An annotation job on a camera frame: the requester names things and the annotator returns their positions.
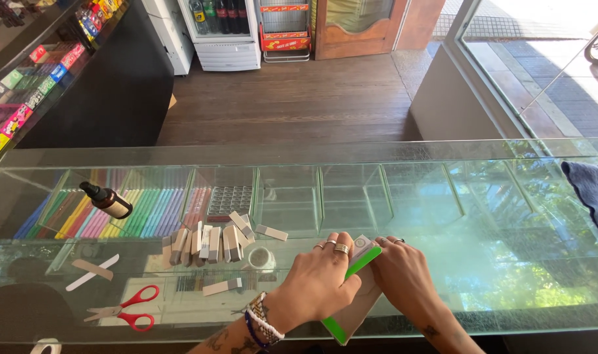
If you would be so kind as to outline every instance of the blue towel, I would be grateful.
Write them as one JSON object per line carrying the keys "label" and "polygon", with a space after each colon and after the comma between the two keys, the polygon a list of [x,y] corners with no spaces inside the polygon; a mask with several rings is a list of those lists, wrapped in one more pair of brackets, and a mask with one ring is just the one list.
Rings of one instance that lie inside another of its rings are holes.
{"label": "blue towel", "polygon": [[598,227],[598,165],[563,161],[562,171]]}

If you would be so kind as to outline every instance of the wooden floor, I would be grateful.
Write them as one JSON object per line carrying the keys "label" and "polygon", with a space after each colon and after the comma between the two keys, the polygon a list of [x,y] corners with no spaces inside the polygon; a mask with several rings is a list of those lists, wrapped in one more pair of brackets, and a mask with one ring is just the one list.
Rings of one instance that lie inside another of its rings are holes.
{"label": "wooden floor", "polygon": [[389,54],[176,77],[157,145],[419,141]]}

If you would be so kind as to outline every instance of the soda bottle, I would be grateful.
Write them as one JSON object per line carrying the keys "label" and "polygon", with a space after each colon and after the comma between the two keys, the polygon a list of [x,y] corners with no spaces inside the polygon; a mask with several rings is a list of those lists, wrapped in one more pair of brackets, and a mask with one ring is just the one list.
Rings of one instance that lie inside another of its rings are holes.
{"label": "soda bottle", "polygon": [[227,0],[226,12],[229,14],[229,28],[231,29],[231,33],[239,35],[238,6],[235,6],[235,0]]}
{"label": "soda bottle", "polygon": [[218,17],[216,16],[216,6],[214,6],[213,0],[205,0],[202,2],[205,8],[205,17],[209,25],[209,31],[211,33],[218,33]]}
{"label": "soda bottle", "polygon": [[242,33],[248,35],[250,30],[248,29],[247,4],[245,0],[239,0],[238,17],[240,18],[240,30]]}
{"label": "soda bottle", "polygon": [[200,35],[206,35],[209,33],[209,26],[205,21],[205,10],[200,4],[200,0],[190,0],[189,8],[192,10],[194,15],[194,23],[196,24],[196,31]]}
{"label": "soda bottle", "polygon": [[218,17],[218,27],[220,27],[220,32],[224,35],[228,35],[231,30],[229,29],[229,16],[226,11],[226,1],[227,0],[217,0],[216,1],[216,15]]}

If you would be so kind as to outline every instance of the silver ring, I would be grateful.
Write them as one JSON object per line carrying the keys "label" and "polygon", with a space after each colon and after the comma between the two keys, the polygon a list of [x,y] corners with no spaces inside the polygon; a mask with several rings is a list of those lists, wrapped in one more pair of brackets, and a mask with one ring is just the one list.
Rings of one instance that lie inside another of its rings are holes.
{"label": "silver ring", "polygon": [[334,251],[339,251],[345,254],[349,254],[349,247],[347,247],[346,245],[338,244],[334,247]]}

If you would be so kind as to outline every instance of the glass display counter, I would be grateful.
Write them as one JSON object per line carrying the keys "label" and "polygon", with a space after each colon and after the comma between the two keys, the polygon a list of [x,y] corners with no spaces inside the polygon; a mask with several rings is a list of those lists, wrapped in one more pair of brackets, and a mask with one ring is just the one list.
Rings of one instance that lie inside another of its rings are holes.
{"label": "glass display counter", "polygon": [[[11,323],[0,342],[203,340],[281,284],[296,254],[343,230],[422,250],[470,334],[598,328],[598,230],[561,161],[598,163],[598,139],[11,150],[0,162],[0,323]],[[84,180],[118,190],[134,212],[117,220],[91,207]],[[287,241],[258,234],[240,262],[163,269],[162,236],[197,221],[222,226],[232,210]],[[250,262],[256,247],[272,255],[265,266]],[[74,260],[115,254],[112,281],[65,290],[86,273]],[[236,277],[241,288],[202,296]],[[150,331],[83,322],[87,309],[151,284],[159,296],[126,310],[153,315]],[[4,305],[15,297],[38,310]],[[418,335],[382,297],[355,338]],[[308,323],[287,337],[330,335]]]}

